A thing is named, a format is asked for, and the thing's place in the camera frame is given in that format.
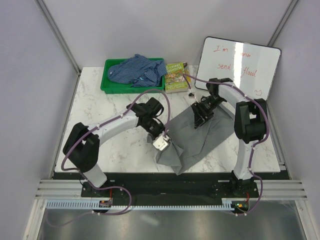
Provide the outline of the grey long sleeve shirt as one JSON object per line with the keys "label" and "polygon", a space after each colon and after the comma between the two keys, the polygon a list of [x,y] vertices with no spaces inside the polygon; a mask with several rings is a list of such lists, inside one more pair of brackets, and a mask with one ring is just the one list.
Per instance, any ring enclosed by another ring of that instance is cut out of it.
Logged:
{"label": "grey long sleeve shirt", "polygon": [[234,120],[220,107],[204,125],[194,128],[191,107],[172,118],[168,125],[169,146],[157,151],[155,162],[172,168],[180,175],[223,143],[234,133]]}

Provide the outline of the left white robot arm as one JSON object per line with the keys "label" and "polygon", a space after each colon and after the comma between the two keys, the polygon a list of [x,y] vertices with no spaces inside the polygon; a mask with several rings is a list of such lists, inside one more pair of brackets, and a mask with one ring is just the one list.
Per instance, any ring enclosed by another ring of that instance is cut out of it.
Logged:
{"label": "left white robot arm", "polygon": [[164,111],[163,105],[155,98],[146,103],[132,103],[123,113],[106,119],[102,123],[73,126],[62,149],[65,158],[91,182],[92,191],[99,197],[110,191],[107,176],[98,165],[99,149],[109,139],[129,129],[142,127],[159,151],[169,146],[170,138],[165,135],[165,125],[157,119]]}

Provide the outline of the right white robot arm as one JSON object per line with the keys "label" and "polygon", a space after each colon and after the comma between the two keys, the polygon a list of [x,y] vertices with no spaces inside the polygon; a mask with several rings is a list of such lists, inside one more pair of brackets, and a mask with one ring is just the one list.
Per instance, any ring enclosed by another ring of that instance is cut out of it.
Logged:
{"label": "right white robot arm", "polygon": [[247,191],[244,181],[254,177],[252,161],[258,144],[265,142],[270,134],[266,101],[253,99],[240,90],[230,78],[211,78],[203,81],[209,96],[203,96],[191,105],[194,114],[194,128],[204,125],[214,116],[214,109],[223,102],[235,109],[234,132],[238,138],[238,154],[229,191],[235,197]]}

